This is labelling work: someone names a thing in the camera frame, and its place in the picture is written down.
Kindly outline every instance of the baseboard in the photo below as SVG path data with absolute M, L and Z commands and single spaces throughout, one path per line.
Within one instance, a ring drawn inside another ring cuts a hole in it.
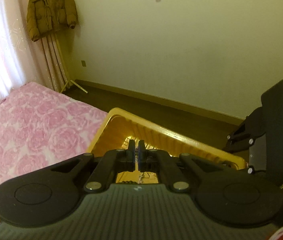
M 144 93 L 140 93 L 140 92 L 136 92 L 136 91 L 131 91 L 131 90 L 123 89 L 123 88 L 112 87 L 112 86 L 108 86 L 108 85 L 104 85 L 104 84 L 94 83 L 94 82 L 91 82 L 91 81 L 85 81 L 85 80 L 78 80 L 77 79 L 76 82 L 78 84 L 81 84 L 81 85 L 99 88 L 99 89 L 107 90 L 107 91 L 114 92 L 114 93 L 117 93 L 117 94 L 129 96 L 129 97 L 139 98 L 139 99 L 146 100 L 146 101 L 153 102 L 153 103 L 157 103 L 157 104 L 160 104 L 160 105 L 163 105 L 163 106 L 169 106 L 169 107 L 176 108 L 176 109 L 179 109 L 179 110 L 183 110 L 183 111 L 186 111 L 186 112 L 189 112 L 189 113 L 198 114 L 200 116 L 208 117 L 208 118 L 211 118 L 211 119 L 214 119 L 214 120 L 218 120 L 218 121 L 222 121 L 222 122 L 226 122 L 226 123 L 230 123 L 230 124 L 234 124 L 234 125 L 240 125 L 241 122 L 243 121 L 243 119 L 240 119 L 240 118 L 237 118 L 237 117 L 234 117 L 234 116 L 222 114 L 222 113 L 219 113 L 219 112 L 207 110 L 207 109 L 204 109 L 204 108 L 192 106 L 192 105 L 177 102 L 177 101 L 174 101 L 174 100 L 169 100 L 169 99 L 166 99 L 166 98 L 152 96 L 152 95 L 148 95 L 148 94 L 144 94 Z

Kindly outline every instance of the pink floral blanket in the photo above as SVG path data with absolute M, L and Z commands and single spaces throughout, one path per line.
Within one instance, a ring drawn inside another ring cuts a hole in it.
M 37 83 L 0 103 L 0 184 L 86 151 L 106 112 Z

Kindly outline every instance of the wall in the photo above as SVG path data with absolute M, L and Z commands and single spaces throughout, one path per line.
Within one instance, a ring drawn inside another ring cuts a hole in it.
M 241 118 L 283 79 L 283 0 L 75 2 L 62 46 L 77 79 Z

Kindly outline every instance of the pink curtain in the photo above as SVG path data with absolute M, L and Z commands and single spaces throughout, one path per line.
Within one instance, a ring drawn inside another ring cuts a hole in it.
M 28 0 L 0 0 L 0 100 L 31 81 L 60 91 L 68 80 L 55 35 L 37 42 L 29 38 L 27 4 Z

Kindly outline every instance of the gray ribbed surface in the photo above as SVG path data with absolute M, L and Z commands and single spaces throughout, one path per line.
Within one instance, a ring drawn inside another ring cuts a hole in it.
M 36 239 L 198 239 L 264 240 L 277 228 L 229 228 L 205 217 L 189 196 L 169 192 L 163 184 L 112 184 L 87 195 L 70 216 L 42 228 L 2 223 L 0 240 Z

